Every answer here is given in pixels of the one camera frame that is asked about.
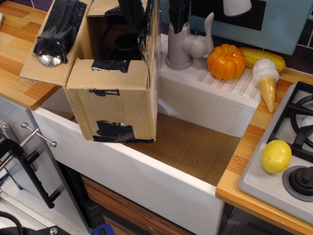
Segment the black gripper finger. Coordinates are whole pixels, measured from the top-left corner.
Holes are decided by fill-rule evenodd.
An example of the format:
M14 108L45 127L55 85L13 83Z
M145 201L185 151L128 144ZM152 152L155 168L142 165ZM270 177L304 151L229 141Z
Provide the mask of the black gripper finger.
M182 31L189 17L189 0L169 0L169 17L175 34Z
M138 29L144 17L144 8L141 0L119 0L119 6L127 23Z

